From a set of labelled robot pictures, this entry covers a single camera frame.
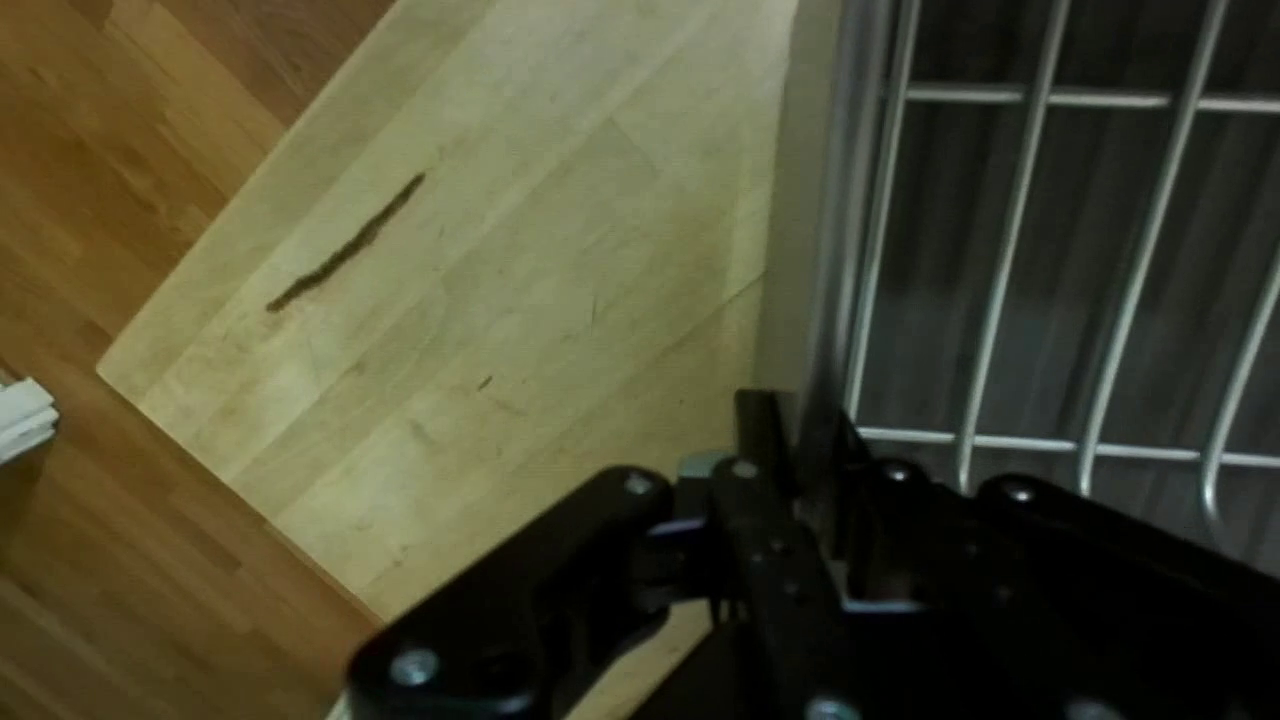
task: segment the metal grid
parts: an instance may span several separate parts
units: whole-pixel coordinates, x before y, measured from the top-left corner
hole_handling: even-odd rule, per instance
[[[1132,364],[1132,333],[1140,325],[1145,292],[1154,286],[1154,263],[1160,250],[1160,241],[1168,236],[1172,197],[1189,173],[1189,143],[1197,134],[1197,123],[1205,114],[1257,114],[1280,120],[1280,96],[1246,96],[1246,92],[1210,92],[1210,74],[1223,40],[1223,22],[1231,12],[1231,0],[1205,0],[1192,53],[1184,55],[1181,83],[1168,92],[1154,86],[1067,86],[1061,83],[1061,59],[1065,40],[1071,32],[1071,0],[1053,0],[1042,19],[1035,40],[1035,64],[1025,74],[1025,83],[975,83],[975,78],[918,78],[918,55],[921,55],[921,7],[925,0],[900,0],[897,2],[897,26],[891,26],[891,53],[885,72],[885,104],[881,104],[881,157],[877,157],[877,182],[870,197],[870,223],[859,236],[859,266],[858,266],[858,302],[852,302],[852,356],[849,356],[849,410],[877,445],[897,448],[950,448],[958,485],[970,490],[975,485],[973,459],[975,451],[1044,451],[1065,456],[1071,465],[1071,487],[1094,496],[1100,459],[1135,459],[1147,466],[1197,466],[1197,496],[1199,496],[1199,521],[1210,528],[1210,541],[1223,546],[1223,515],[1220,515],[1220,490],[1228,466],[1253,466],[1253,472],[1280,472],[1280,451],[1253,451],[1235,448],[1235,422],[1242,405],[1260,375],[1260,346],[1273,333],[1276,298],[1280,298],[1280,250],[1273,250],[1273,263],[1265,273],[1265,285],[1253,298],[1248,325],[1242,345],[1231,346],[1231,366],[1223,379],[1223,393],[1213,410],[1213,426],[1199,445],[1126,445],[1107,435],[1107,417],[1122,384],[1122,366]],[[921,109],[1010,109],[1015,110],[1015,160],[1013,179],[1006,193],[1006,215],[1001,215],[1001,241],[988,257],[988,286],[982,298],[982,325],[970,371],[965,371],[965,400],[960,400],[960,422],[951,426],[912,426],[912,422],[870,422],[865,417],[865,393],[873,384],[873,352],[877,352],[877,313],[885,302],[885,249],[891,245],[891,215],[912,197],[900,193],[900,143],[912,110]],[[1013,275],[1021,266],[1021,249],[1028,245],[1028,197],[1044,179],[1042,173],[1042,146],[1048,132],[1053,110],[1160,110],[1168,120],[1160,169],[1145,193],[1140,227],[1126,236],[1128,263],[1126,285],[1115,286],[1115,302],[1107,307],[1107,333],[1097,346],[1097,371],[1094,384],[1080,389],[1089,395],[1083,426],[1078,435],[1035,435],[1035,430],[988,430],[986,426],[986,405],[988,389],[1001,384],[992,375],[992,356],[1013,307]]]

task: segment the dark stain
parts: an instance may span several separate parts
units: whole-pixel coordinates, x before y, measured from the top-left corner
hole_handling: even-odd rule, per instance
[[[270,313],[284,313],[292,298],[309,296],[313,286],[319,286],[333,273],[342,273],[343,263],[354,263],[383,227],[388,221],[411,199],[411,193],[423,182],[430,177],[415,173],[376,215],[369,215],[369,223],[343,245],[335,249],[319,266],[313,266],[309,275],[292,281],[272,302]]]

